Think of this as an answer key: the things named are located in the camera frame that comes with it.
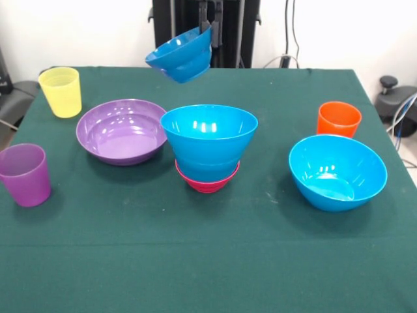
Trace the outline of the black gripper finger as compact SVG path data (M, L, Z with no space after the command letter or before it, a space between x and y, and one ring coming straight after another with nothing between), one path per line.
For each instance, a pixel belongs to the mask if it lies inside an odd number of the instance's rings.
M222 45L223 1L212 1L214 4L214 20L212 26L212 47L219 48Z
M210 22L208 20L208 1L199 1L199 30L200 33L204 33L210 28Z

